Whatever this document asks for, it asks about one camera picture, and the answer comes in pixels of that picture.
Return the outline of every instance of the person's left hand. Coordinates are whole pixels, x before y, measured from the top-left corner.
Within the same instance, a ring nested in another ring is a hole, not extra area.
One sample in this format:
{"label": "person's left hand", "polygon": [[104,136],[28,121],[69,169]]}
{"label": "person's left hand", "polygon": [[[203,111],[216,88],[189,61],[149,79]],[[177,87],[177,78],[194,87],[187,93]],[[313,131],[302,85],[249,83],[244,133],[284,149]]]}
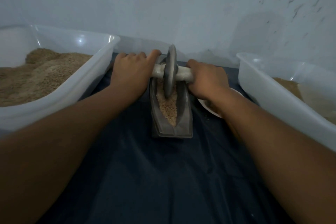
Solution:
{"label": "person's left hand", "polygon": [[131,97],[132,101],[137,100],[147,89],[148,79],[160,55],[159,50],[152,50],[148,57],[144,52],[138,55],[119,53],[114,61],[109,87]]}

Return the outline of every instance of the person's right arm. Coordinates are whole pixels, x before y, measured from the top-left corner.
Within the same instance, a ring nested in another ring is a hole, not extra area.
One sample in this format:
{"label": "person's right arm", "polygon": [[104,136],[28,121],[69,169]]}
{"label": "person's right arm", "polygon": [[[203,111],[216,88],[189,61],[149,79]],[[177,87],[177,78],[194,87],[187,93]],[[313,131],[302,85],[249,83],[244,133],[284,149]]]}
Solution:
{"label": "person's right arm", "polygon": [[336,154],[229,88],[222,68],[190,60],[196,97],[237,130],[267,187],[296,223],[336,223]]}

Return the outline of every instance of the hand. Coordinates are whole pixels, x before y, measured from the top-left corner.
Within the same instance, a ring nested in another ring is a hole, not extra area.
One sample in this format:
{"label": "hand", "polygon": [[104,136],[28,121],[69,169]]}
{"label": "hand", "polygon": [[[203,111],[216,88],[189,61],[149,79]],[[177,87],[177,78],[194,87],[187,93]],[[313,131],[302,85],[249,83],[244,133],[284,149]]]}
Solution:
{"label": "hand", "polygon": [[138,55],[119,53],[114,61],[110,87],[124,93],[134,102],[147,89],[148,79],[160,55],[159,50],[152,50],[148,57],[144,52]]}
{"label": "hand", "polygon": [[187,66],[194,76],[194,82],[188,87],[197,98],[211,100],[218,90],[229,88],[228,77],[222,67],[199,63],[194,59],[189,60]]}

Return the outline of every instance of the person's left arm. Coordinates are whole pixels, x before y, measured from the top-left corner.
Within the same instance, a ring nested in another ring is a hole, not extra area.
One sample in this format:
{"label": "person's left arm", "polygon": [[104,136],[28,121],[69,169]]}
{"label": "person's left arm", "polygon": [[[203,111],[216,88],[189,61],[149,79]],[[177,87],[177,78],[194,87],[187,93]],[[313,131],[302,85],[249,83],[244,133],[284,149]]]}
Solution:
{"label": "person's left arm", "polygon": [[146,90],[160,54],[119,54],[110,86],[0,139],[0,223],[35,223],[49,209],[98,133]]}

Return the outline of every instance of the forearm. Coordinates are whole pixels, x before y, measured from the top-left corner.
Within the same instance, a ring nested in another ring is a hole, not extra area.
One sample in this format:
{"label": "forearm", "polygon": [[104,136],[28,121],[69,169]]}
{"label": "forearm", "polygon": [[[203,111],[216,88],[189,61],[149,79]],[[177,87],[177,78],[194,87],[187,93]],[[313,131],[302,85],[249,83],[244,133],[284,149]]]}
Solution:
{"label": "forearm", "polygon": [[1,139],[0,222],[37,221],[101,129],[130,103],[119,87],[110,86]]}
{"label": "forearm", "polygon": [[270,191],[296,222],[335,222],[334,152],[230,89],[211,101],[237,130]]}

